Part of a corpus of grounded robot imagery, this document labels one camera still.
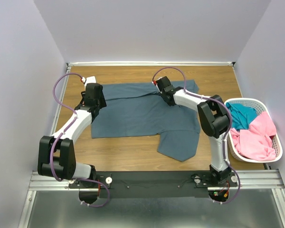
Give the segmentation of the grey-blue t-shirt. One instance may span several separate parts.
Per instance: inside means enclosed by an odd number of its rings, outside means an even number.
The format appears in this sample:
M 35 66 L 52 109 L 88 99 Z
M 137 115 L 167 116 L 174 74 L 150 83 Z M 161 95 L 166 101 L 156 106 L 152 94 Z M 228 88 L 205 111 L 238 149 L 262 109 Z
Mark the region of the grey-blue t-shirt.
M 91 124 L 91 137 L 114 138 L 159 135 L 157 151 L 178 161 L 195 156 L 200 125 L 197 112 L 169 106 L 150 83 L 103 86 L 107 106 Z

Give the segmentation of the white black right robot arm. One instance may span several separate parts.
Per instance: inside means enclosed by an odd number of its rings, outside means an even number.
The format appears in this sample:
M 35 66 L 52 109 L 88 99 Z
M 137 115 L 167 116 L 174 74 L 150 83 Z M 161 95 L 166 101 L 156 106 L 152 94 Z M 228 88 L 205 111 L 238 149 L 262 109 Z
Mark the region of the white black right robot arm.
M 232 117 L 220 96 L 203 96 L 172 85 L 157 84 L 156 87 L 168 105 L 181 105 L 198 113 L 201 128 L 210 141 L 209 181 L 214 186 L 220 186 L 232 172 L 227 149 Z

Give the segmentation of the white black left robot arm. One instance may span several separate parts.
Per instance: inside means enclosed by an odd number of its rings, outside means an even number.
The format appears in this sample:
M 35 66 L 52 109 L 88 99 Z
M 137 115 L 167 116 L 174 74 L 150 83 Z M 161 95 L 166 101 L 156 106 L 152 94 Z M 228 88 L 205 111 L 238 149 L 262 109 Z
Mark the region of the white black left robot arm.
M 38 174 L 53 177 L 58 181 L 79 179 L 90 188 L 95 184 L 93 165 L 78 163 L 75 143 L 81 133 L 95 120 L 99 111 L 106 107 L 103 86 L 95 78 L 85 82 L 82 100 L 73 109 L 71 118 L 51 136 L 43 136 L 39 142 Z

